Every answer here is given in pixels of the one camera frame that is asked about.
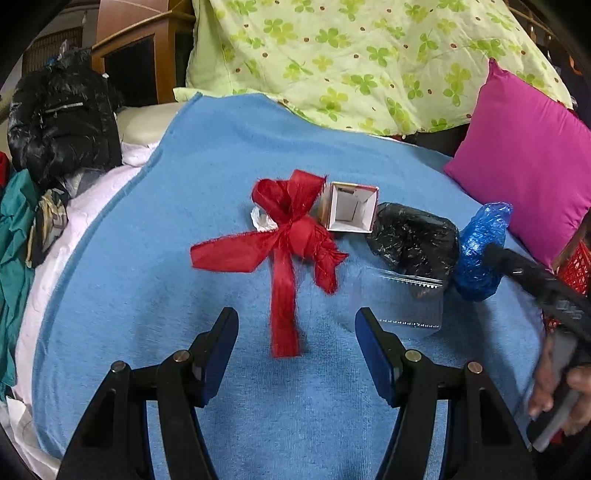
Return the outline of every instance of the black puffer jacket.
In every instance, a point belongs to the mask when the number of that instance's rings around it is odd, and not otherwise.
[[[28,168],[42,188],[81,167],[121,165],[113,111],[120,100],[90,66],[89,50],[68,52],[57,63],[17,84],[8,122],[8,145],[17,170]]]

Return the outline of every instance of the clothing pile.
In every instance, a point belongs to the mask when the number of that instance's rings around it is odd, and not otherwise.
[[[65,52],[17,84],[8,121],[11,177],[0,154],[6,188],[0,202],[0,400],[16,381],[14,349],[33,269],[66,227],[68,201],[121,165],[115,121],[121,104],[107,78],[92,70],[89,50]]]

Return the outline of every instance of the red cloth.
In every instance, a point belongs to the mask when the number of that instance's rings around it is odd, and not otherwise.
[[[0,152],[0,186],[6,188],[10,178],[10,160],[4,152]]]
[[[337,290],[335,269],[348,256],[338,251],[326,228],[308,215],[325,181],[301,170],[294,170],[289,180],[260,180],[252,200],[275,220],[277,230],[224,236],[191,247],[195,268],[217,272],[250,273],[272,254],[271,352],[275,358],[300,353],[291,255],[314,261],[316,285],[329,294]]]

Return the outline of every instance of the teal cloth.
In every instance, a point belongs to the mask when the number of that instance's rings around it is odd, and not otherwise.
[[[0,401],[17,373],[14,349],[35,270],[25,265],[27,238],[39,194],[28,170],[14,174],[0,203]]]

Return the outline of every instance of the clear plastic container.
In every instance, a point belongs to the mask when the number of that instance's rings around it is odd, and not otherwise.
[[[369,307],[387,332],[400,339],[424,338],[441,328],[443,290],[441,280],[365,267],[353,285],[351,317]]]

